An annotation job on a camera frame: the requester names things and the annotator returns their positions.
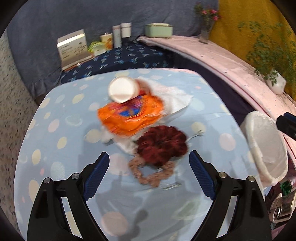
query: white flower pot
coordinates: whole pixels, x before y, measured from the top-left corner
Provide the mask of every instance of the white flower pot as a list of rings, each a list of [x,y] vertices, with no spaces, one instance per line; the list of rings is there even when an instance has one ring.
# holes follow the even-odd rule
[[[268,87],[276,94],[280,95],[284,92],[287,81],[277,71],[276,83],[272,86],[272,80],[266,80]]]

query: tissue box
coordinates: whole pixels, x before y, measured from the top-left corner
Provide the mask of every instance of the tissue box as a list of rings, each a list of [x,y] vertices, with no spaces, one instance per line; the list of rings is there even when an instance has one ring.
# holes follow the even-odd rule
[[[149,38],[171,38],[173,26],[168,23],[151,23],[145,26],[145,35]]]

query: white plastic basket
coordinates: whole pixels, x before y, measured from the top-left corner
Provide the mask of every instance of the white plastic basket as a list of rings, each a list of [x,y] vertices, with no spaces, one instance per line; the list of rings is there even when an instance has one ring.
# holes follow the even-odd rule
[[[288,172],[288,154],[276,122],[266,114],[253,111],[241,124],[263,187],[275,186]]]

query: navy blue bedsheet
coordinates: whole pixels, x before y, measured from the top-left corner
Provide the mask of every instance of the navy blue bedsheet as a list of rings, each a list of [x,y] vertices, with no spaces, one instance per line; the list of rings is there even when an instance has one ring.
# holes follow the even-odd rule
[[[62,72],[61,84],[118,70],[172,67],[173,57],[170,51],[141,43],[132,43],[127,47],[107,51],[78,67]]]

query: yellow wall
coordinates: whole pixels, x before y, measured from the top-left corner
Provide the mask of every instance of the yellow wall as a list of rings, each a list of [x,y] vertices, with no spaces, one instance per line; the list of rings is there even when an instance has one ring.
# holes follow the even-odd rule
[[[257,21],[260,23],[265,20],[271,25],[280,22],[285,26],[283,33],[287,27],[290,28],[284,16],[270,0],[220,0],[219,4],[222,19],[215,23],[210,40],[246,62],[248,62],[246,54],[252,50],[255,37],[248,29],[239,32],[237,26],[240,22]],[[296,42],[294,33],[291,40]],[[285,91],[290,96],[293,95],[291,86],[286,86]]]

